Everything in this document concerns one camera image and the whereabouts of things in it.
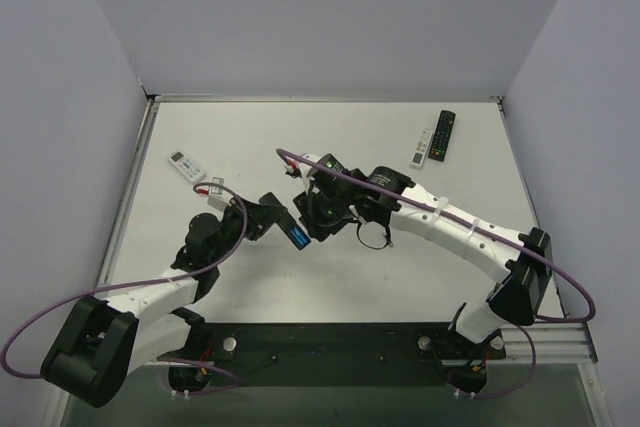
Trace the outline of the blue AAA battery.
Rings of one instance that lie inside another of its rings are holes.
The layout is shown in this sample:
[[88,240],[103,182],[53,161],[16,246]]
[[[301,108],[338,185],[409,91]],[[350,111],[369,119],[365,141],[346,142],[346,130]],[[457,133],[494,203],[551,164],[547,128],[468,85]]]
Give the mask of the blue AAA battery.
[[294,227],[289,231],[289,238],[298,250],[303,250],[311,243],[311,239],[307,234],[298,227]]

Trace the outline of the black remote control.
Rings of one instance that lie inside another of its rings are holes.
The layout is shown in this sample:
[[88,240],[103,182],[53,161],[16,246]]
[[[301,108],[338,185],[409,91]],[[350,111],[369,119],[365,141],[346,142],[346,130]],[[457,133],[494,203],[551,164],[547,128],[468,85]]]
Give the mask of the black remote control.
[[285,212],[282,215],[268,215],[268,214],[266,214],[266,223],[269,224],[269,225],[277,225],[279,227],[279,229],[289,239],[290,242],[291,242],[291,240],[289,238],[289,231],[292,228],[298,227],[301,230],[303,230],[302,227],[294,219],[294,217],[289,213],[289,210],[286,207],[285,207]]

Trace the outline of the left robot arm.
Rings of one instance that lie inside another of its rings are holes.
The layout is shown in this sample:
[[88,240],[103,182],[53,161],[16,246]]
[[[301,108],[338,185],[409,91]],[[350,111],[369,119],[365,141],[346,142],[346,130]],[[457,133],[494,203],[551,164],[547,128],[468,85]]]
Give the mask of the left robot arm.
[[168,352],[193,358],[204,349],[201,318],[189,306],[205,297],[219,265],[243,240],[256,241],[278,226],[298,249],[309,243],[288,209],[272,194],[258,202],[232,200],[221,216],[201,213],[188,225],[171,266],[151,283],[82,296],[40,368],[41,377],[93,407],[107,404],[126,377]]

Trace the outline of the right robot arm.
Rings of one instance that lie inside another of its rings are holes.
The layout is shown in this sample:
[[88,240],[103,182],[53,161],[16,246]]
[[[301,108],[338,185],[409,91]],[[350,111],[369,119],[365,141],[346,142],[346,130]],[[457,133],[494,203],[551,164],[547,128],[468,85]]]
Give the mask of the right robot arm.
[[379,166],[370,174],[345,168],[333,155],[288,160],[285,172],[302,180],[294,203],[309,236],[319,242],[349,224],[381,228],[382,245],[395,231],[413,234],[469,262],[494,287],[473,307],[458,309],[450,326],[473,344],[510,323],[530,326],[551,278],[545,264],[550,243],[538,228],[523,233],[498,227],[436,197],[409,176]]

